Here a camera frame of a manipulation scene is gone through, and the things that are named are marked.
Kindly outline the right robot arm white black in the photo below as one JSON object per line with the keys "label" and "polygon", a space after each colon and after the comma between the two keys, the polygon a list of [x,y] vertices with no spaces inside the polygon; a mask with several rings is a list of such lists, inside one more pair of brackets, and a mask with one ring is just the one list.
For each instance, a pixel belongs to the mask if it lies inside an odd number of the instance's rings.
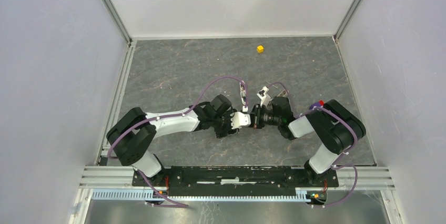
{"label": "right robot arm white black", "polygon": [[256,104],[250,112],[251,127],[276,126],[283,138],[295,140],[315,133],[321,145],[305,163],[304,180],[317,186],[325,179],[325,173],[334,168],[341,156],[366,135],[362,121],[337,100],[320,101],[309,110],[295,117],[287,97],[275,97],[271,109]]}

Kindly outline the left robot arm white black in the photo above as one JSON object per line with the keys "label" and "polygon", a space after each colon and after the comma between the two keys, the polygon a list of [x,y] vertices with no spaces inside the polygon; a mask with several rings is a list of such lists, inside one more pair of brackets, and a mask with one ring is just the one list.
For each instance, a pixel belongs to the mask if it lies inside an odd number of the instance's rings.
{"label": "left robot arm white black", "polygon": [[238,131],[232,119],[236,112],[224,95],[167,113],[146,113],[134,107],[107,132],[106,139],[122,166],[134,167],[144,173],[151,185],[159,186],[165,180],[165,171],[156,155],[148,150],[154,139],[210,128],[217,138],[226,137]]}

